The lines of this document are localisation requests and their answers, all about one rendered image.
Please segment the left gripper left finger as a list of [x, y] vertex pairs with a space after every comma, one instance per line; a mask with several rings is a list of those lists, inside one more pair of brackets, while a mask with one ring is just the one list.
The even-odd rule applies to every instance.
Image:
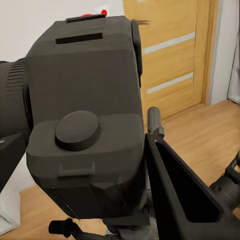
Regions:
[[26, 152], [21, 133], [0, 138], [0, 193]]

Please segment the camera tripod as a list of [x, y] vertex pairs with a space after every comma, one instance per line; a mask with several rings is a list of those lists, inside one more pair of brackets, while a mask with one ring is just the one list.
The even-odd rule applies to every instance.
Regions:
[[[165, 136], [164, 128], [161, 126], [160, 110], [155, 106], [151, 106], [147, 111], [147, 131], [161, 139]], [[83, 232], [72, 218], [53, 220], [49, 232], [64, 235], [66, 238], [73, 236], [75, 240], [154, 240], [159, 233], [148, 176], [147, 180], [146, 203], [140, 212], [128, 217], [101, 219], [107, 225], [105, 235]]]

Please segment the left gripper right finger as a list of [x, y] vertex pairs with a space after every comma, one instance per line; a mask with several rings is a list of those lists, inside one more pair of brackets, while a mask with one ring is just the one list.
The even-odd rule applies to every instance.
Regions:
[[144, 136], [159, 240], [240, 240], [232, 211], [163, 138]]

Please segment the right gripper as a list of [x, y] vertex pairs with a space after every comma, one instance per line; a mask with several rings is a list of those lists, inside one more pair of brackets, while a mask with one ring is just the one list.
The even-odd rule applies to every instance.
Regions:
[[214, 182], [209, 188], [216, 194], [216, 196], [231, 210], [235, 210], [239, 204], [231, 198], [221, 187]]

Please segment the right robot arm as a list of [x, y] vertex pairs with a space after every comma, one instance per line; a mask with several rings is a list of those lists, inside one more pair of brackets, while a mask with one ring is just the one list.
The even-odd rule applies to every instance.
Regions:
[[209, 186], [231, 211], [240, 204], [240, 173], [234, 169], [236, 165], [240, 168], [240, 151], [225, 169], [225, 173]]

